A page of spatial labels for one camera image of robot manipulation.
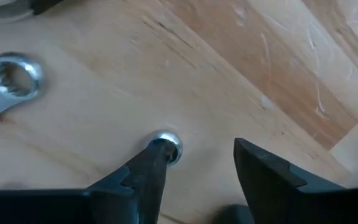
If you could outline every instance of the wrench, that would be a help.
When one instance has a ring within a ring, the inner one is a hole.
[[[22,68],[31,79],[31,87],[25,88],[14,83],[9,68]],[[32,100],[40,95],[44,85],[41,66],[28,56],[6,52],[0,54],[0,113],[19,103]]]

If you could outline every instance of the combination wrench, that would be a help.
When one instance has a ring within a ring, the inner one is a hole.
[[[21,68],[29,76],[29,87],[14,81],[12,68]],[[32,100],[40,95],[44,85],[41,66],[22,53],[6,52],[0,54],[0,114],[7,109]]]

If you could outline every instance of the wooden surface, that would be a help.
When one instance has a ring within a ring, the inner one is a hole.
[[[48,77],[42,98],[0,116],[0,189],[86,187],[156,129],[185,147],[160,223],[246,202],[236,137],[345,184],[357,172],[341,159],[358,139],[346,136],[358,127],[356,15],[355,1],[67,0],[0,24],[0,53],[33,55]]]

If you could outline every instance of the chrome wrench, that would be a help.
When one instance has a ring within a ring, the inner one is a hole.
[[[19,67],[25,71],[31,79],[30,87],[25,88],[14,83],[10,74],[12,67]],[[0,113],[39,96],[43,84],[44,75],[37,62],[16,52],[6,52],[0,55]]]

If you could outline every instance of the box end wrench head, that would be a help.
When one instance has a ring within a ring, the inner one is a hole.
[[[15,82],[10,68],[21,68],[30,78],[29,87]],[[41,66],[22,53],[6,52],[0,55],[0,113],[19,103],[38,97],[44,87]]]

